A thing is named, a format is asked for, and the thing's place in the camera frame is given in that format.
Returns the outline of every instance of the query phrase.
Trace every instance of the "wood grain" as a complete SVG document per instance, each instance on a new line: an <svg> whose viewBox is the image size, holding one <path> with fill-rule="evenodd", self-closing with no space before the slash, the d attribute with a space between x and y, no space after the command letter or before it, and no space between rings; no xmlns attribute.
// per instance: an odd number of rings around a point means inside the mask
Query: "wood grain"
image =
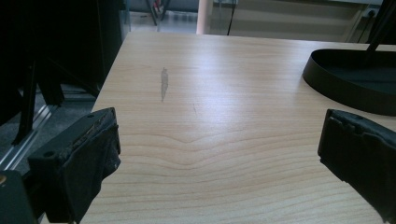
<svg viewBox="0 0 396 224"><path fill-rule="evenodd" d="M367 46L129 34L94 107L116 108L122 162L82 223L382 223L318 141L328 108L396 120L311 89L301 74L322 48Z"/></svg>

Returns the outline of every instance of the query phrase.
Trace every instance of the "floor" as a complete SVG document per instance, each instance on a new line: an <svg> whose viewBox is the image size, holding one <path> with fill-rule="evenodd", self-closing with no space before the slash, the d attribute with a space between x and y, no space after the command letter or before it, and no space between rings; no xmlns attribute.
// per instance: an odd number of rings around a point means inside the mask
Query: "floor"
<svg viewBox="0 0 396 224"><path fill-rule="evenodd" d="M131 12L131 31L195 34L197 13L168 11L155 26L148 13ZM95 99L79 87L63 85L62 106L46 106L40 91L36 93L34 130L21 143L12 146L19 127L20 114L0 126L0 170L12 169L21 174L29 170L27 156L65 130L79 118L89 114Z"/></svg>

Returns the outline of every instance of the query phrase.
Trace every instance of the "wooden desk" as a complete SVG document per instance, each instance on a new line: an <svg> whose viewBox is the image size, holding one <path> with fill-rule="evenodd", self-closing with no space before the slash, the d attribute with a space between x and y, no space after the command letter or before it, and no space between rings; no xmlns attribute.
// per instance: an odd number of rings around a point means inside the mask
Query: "wooden desk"
<svg viewBox="0 0 396 224"><path fill-rule="evenodd" d="M382 223L319 162L318 141L327 108L393 130L396 119L340 105L301 77L314 49L366 47L129 34L93 109L116 107L122 163L83 223Z"/></svg>

